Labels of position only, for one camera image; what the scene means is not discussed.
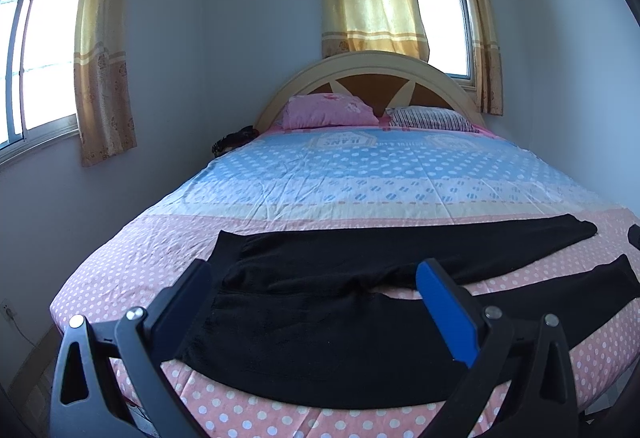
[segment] pink pillow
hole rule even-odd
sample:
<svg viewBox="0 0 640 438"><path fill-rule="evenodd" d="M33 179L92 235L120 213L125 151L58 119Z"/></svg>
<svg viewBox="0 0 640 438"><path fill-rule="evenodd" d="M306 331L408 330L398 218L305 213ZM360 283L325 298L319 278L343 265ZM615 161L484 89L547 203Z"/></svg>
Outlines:
<svg viewBox="0 0 640 438"><path fill-rule="evenodd" d="M358 97L332 93L295 95L284 107L283 129L377 126L373 110Z"/></svg>

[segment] pink polka dot bedding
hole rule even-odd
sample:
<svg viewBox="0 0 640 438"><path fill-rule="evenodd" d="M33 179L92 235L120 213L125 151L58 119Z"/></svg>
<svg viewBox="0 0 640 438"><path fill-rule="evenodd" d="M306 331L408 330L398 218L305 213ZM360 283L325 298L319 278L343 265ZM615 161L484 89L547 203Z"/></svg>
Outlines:
<svg viewBox="0 0 640 438"><path fill-rule="evenodd" d="M272 132L214 160L125 226L74 272L50 311L63 328L76 313L98 322L148 306L194 258L209 257L220 230L466 224L565 213L593 222L598 233L510 274L466 285L474 295L585 272L620 254L637 275L640 252L626 232L640 221L530 152L483 134L371 127ZM418 298L411 290L383 292ZM585 407L604 392L639 348L640 303L634 300L571 350L578 404ZM120 389L136 402L121 362L113 367ZM412 438L442 405L302 407L224 386L178 360L162 370L212 437ZM491 425L507 390L506 384L494 390L473 434Z"/></svg>

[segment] pillow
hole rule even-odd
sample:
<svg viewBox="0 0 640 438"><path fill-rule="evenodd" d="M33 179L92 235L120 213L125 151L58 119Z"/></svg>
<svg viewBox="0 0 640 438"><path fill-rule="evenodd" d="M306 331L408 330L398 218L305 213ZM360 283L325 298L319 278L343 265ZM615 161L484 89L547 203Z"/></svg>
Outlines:
<svg viewBox="0 0 640 438"><path fill-rule="evenodd" d="M373 110L358 97L332 93L295 95L282 113L283 129L377 126Z"/></svg>
<svg viewBox="0 0 640 438"><path fill-rule="evenodd" d="M464 116L444 108L407 106L389 110L390 126L396 128L446 129L447 131L478 132Z"/></svg>

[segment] wooden headboard panel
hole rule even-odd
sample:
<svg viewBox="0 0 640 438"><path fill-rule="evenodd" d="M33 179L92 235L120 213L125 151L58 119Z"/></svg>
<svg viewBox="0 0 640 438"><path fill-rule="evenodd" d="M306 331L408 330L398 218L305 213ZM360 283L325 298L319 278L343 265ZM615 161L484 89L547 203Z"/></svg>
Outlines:
<svg viewBox="0 0 640 438"><path fill-rule="evenodd" d="M435 106L455 110L484 126L476 105L449 76L427 63L391 52L350 52L324 59L294 76L264 109L255 128L264 132L293 95L355 95L382 116L385 108Z"/></svg>

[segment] black fabric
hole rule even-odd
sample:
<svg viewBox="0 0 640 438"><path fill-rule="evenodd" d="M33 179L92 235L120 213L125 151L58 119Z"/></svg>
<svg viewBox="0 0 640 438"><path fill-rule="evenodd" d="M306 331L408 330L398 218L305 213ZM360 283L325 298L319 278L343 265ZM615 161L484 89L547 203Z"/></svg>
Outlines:
<svg viewBox="0 0 640 438"><path fill-rule="evenodd" d="M382 408L445 400L466 371L424 304L371 288L415 288L436 257L459 284L506 274L592 236L572 216L494 224L221 232L209 259L217 293L179 357L209 378L312 407ZM558 315L575 346L640 294L621 256L592 272L478 296L484 306ZM510 378L508 364L501 380Z"/></svg>

